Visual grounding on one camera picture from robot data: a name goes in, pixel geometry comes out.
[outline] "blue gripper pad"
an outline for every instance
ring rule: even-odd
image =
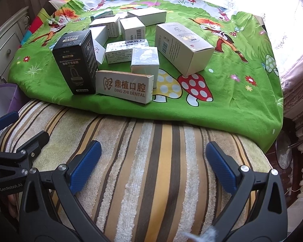
[[[86,181],[101,157],[101,144],[98,141],[91,141],[82,154],[73,158],[69,167],[75,167],[70,174],[70,190],[72,194],[79,192],[85,186]]]
[[[19,119],[19,114],[16,111],[13,111],[9,114],[0,117],[0,130],[16,122],[18,119]]]
[[[220,152],[223,153],[217,143],[214,142],[213,144],[213,142],[209,142],[206,145],[206,158],[208,159],[213,172],[219,179],[224,190],[233,195],[237,191],[237,179]]]

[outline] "cardboard box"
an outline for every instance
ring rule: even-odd
[[[99,67],[103,63],[106,49],[104,49],[104,47],[95,40],[93,40],[93,48],[95,59],[97,60],[97,65]]]
[[[105,25],[104,26],[94,26],[94,27],[90,27],[89,29],[91,30],[93,40],[97,41],[99,44],[104,46],[108,40],[107,27]]]
[[[120,28],[124,40],[145,39],[145,26],[137,17],[121,19]]]
[[[90,19],[91,19],[91,22],[93,22],[94,20],[96,19],[100,19],[100,18],[104,18],[106,17],[107,15],[113,15],[113,11],[110,10],[110,9],[106,9],[102,12],[98,12],[94,15],[91,15]]]
[[[106,57],[108,64],[131,61],[133,48],[149,46],[146,39],[108,43]]]
[[[94,20],[89,24],[89,27],[102,26],[105,25],[108,31],[108,37],[118,37],[120,34],[119,30],[119,16],[118,15],[108,15],[109,17],[100,18]]]
[[[62,35],[53,55],[73,94],[95,94],[97,61],[91,30]]]
[[[157,47],[141,47],[133,49],[131,72],[140,74],[152,74],[154,77],[153,88],[157,88],[159,60]]]
[[[166,11],[154,7],[130,10],[128,17],[137,17],[145,26],[166,22]]]
[[[204,70],[214,47],[180,23],[156,25],[155,45],[184,76]]]
[[[153,75],[97,71],[97,93],[147,104],[153,96]]]

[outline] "green bedsheet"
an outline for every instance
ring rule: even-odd
[[[119,13],[149,6],[167,10],[167,22],[182,23],[216,47],[205,70],[190,77],[204,82],[212,97],[205,101],[189,94],[186,84],[179,82],[179,71],[160,53],[158,88],[150,104],[97,94],[73,95],[52,55],[57,39],[86,29],[97,11],[110,8]],[[155,27],[146,27],[150,46],[154,46]],[[110,38],[108,43],[120,40]],[[108,65],[104,60],[99,69],[130,72],[130,62]],[[267,33],[252,14],[202,0],[68,0],[17,51],[9,82],[17,83],[31,98],[100,114],[178,120],[239,133],[264,152],[282,126],[283,95]]]

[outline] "screw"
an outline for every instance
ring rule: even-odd
[[[64,171],[65,169],[66,169],[66,164],[60,164],[59,166],[58,166],[58,170],[60,170],[60,171]]]
[[[29,173],[31,173],[31,174],[35,174],[36,173],[36,171],[37,171],[37,169],[36,168],[31,168],[30,170],[29,170]]]
[[[272,170],[271,170],[271,173],[272,173],[273,175],[278,175],[278,171],[277,171],[276,169],[272,169]]]
[[[246,166],[246,165],[242,165],[242,166],[240,167],[240,169],[241,169],[241,171],[243,171],[243,172],[248,172],[248,171],[249,171],[249,167]]]

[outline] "bed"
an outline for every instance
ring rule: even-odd
[[[190,80],[185,85],[159,54],[158,85],[167,90],[154,89],[146,106],[97,94],[72,95],[51,52],[59,37],[86,29],[97,11],[149,6],[165,9],[167,22],[181,22],[215,46],[206,69],[184,77]],[[154,37],[155,26],[146,27],[150,46]],[[129,67],[129,62],[104,61],[99,69]],[[283,117],[278,75],[267,33],[251,14],[202,0],[53,0],[40,11],[12,61],[9,82],[33,100],[1,135],[0,150],[15,152],[45,130],[50,141],[34,167],[51,170],[99,140],[102,157],[77,194],[97,226],[111,241],[186,241],[182,231],[201,234],[229,200],[204,157],[209,141],[240,165],[270,170],[263,152],[277,137]],[[193,81],[207,86],[212,97],[193,95],[187,88]],[[236,227],[246,220],[255,195]],[[54,192],[52,198],[70,226]]]

